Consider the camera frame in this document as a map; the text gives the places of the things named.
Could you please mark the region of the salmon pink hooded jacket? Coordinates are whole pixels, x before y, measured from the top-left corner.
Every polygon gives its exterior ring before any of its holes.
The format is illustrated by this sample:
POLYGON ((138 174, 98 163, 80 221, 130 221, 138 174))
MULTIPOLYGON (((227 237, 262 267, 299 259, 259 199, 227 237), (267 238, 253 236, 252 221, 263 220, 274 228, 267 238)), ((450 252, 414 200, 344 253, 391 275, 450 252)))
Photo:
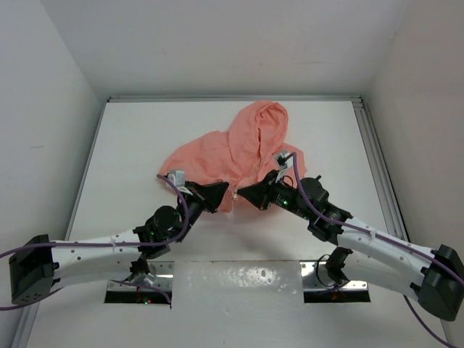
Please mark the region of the salmon pink hooded jacket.
POLYGON ((218 210, 231 212, 234 206, 245 203, 241 197, 233 198, 236 190, 258 183, 278 169, 277 153, 296 152, 299 174, 307 172, 304 153, 284 142, 288 123, 288 112, 281 104, 256 101, 238 113, 227 131, 207 133, 177 148, 159 173, 183 170, 186 180, 201 185, 229 183, 218 210))

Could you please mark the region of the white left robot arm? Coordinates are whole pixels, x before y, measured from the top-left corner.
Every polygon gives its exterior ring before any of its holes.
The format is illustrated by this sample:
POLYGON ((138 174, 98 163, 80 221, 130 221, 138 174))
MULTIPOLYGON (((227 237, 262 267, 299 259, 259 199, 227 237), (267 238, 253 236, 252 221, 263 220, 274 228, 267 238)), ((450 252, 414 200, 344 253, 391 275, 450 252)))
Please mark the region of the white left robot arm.
POLYGON ((176 207, 163 205, 143 225, 126 232, 84 241, 52 241, 41 234, 2 253, 9 258, 12 308, 41 301, 66 286, 100 280, 128 283, 148 274, 148 262, 182 242, 203 212, 218 211, 228 187, 224 181, 188 181, 175 189, 176 207))

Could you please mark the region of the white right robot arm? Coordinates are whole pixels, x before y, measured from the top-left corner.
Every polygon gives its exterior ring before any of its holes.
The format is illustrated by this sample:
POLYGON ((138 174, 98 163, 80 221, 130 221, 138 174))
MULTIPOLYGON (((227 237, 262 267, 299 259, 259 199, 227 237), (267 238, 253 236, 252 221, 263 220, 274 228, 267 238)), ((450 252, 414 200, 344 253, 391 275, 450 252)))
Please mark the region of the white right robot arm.
POLYGON ((452 247, 418 246, 367 226, 330 203, 319 178, 291 187, 272 170, 237 194, 260 210, 274 204, 305 219, 315 238, 335 245, 325 263, 334 283, 366 281, 415 300, 439 319, 456 319, 463 303, 463 262, 452 247))

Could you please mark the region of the aluminium frame right rail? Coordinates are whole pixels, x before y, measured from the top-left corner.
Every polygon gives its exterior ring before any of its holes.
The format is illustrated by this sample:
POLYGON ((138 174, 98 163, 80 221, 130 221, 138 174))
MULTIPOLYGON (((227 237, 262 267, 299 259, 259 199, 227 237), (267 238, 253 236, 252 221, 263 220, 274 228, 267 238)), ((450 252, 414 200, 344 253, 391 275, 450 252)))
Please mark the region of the aluminium frame right rail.
POLYGON ((361 98, 355 99, 352 102, 352 106, 368 157, 381 210, 386 222, 387 232, 397 238, 409 241, 410 237, 405 227, 397 197, 394 192, 394 187, 384 159, 384 154, 382 152, 368 106, 361 98))

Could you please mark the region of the aluminium frame rail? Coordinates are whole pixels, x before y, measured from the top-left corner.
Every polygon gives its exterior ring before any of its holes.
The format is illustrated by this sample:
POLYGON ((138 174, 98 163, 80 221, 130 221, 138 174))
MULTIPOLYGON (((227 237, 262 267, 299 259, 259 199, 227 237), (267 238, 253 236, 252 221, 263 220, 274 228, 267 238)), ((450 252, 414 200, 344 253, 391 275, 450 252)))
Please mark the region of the aluminium frame rail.
POLYGON ((330 101, 330 102, 362 102, 360 96, 350 95, 146 95, 130 96, 120 95, 111 96, 108 103, 128 103, 128 102, 245 102, 256 100, 273 101, 330 101))
POLYGON ((384 154, 382 152, 368 106, 361 98, 355 99, 352 102, 352 106, 368 157, 381 210, 386 222, 387 232, 397 238, 409 241, 410 237, 405 227, 397 197, 394 192, 394 187, 384 159, 384 154))

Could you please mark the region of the aluminium frame back rail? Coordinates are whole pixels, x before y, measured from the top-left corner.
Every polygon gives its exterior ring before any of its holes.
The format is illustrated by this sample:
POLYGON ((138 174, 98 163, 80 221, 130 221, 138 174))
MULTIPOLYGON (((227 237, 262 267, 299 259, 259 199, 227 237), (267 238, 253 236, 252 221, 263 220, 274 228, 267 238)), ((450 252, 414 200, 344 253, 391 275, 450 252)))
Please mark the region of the aluminium frame back rail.
POLYGON ((108 103, 128 103, 128 102, 245 102, 256 100, 273 101, 330 101, 330 102, 362 102, 360 96, 350 95, 146 95, 130 96, 120 95, 111 96, 108 103))

